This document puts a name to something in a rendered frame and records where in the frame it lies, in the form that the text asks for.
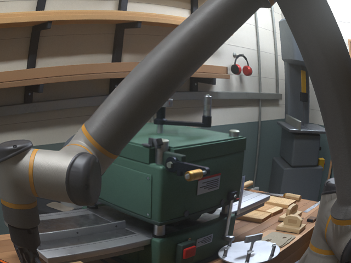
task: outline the green machine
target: green machine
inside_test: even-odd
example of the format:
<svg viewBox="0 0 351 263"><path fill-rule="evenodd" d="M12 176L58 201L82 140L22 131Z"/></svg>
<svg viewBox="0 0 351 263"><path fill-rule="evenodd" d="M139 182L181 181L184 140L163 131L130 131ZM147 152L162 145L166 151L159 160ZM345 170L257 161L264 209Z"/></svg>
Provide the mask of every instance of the green machine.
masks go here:
<svg viewBox="0 0 351 263"><path fill-rule="evenodd" d="M156 130L146 124L103 176L100 201L153 228L151 245L120 259L187 263L216 256L228 244L228 196L240 191L246 138L172 125Z"/></svg>

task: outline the white label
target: white label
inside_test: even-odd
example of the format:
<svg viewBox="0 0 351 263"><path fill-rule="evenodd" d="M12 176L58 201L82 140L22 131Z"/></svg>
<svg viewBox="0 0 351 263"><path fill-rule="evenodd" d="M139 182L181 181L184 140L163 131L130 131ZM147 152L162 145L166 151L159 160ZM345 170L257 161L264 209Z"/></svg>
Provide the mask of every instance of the white label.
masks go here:
<svg viewBox="0 0 351 263"><path fill-rule="evenodd" d="M209 193L219 189L220 174L214 174L211 176L200 179L197 183L197 195Z"/></svg>
<svg viewBox="0 0 351 263"><path fill-rule="evenodd" d="M210 234L206 237L199 238L196 241L196 247L198 248L198 247L201 247L203 245L210 244L210 243L212 243L212 239L213 239L213 234Z"/></svg>

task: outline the ruler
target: ruler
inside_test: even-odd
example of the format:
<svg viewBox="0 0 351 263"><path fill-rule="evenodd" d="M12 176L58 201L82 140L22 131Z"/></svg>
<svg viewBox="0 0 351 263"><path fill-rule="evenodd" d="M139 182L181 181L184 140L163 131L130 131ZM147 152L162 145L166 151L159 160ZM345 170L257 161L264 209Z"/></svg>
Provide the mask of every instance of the ruler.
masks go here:
<svg viewBox="0 0 351 263"><path fill-rule="evenodd" d="M320 204L320 201L319 201L318 203L315 203L315 204L314 204L313 206L311 206L310 208L308 208L306 211L304 211L304 213L310 212L313 208L319 206L319 204Z"/></svg>

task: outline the round metal plate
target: round metal plate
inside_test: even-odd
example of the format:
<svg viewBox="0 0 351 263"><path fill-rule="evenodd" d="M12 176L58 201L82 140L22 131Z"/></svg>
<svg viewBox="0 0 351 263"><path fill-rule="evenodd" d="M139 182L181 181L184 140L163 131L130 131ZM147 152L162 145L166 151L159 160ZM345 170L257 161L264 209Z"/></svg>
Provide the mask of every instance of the round metal plate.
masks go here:
<svg viewBox="0 0 351 263"><path fill-rule="evenodd" d="M224 248L222 247L218 256L225 262L228 263L245 263L247 251L250 249L251 243L236 242L231 245L228 250L227 256L223 257ZM267 241L256 241L253 246L253 252L250 257L250 263L262 263L267 262L279 255L280 248L276 246L274 256L270 259L270 253L272 251L272 243Z"/></svg>

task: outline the ear protection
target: ear protection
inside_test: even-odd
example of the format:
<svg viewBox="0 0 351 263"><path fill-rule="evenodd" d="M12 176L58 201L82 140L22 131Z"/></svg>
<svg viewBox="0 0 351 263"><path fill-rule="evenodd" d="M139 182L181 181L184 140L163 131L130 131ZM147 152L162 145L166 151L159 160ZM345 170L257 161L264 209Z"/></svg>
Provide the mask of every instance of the ear protection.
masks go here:
<svg viewBox="0 0 351 263"><path fill-rule="evenodd" d="M246 63L247 63L247 66L244 66L243 69L242 69L244 75L245 76L251 76L252 75L252 68L248 65L248 60L243 54L236 56L234 65L232 65L232 67L231 67L232 73L235 74L235 75L240 75L240 73L241 73L241 66L236 64L237 59L240 58L240 57L243 57L246 60Z"/></svg>

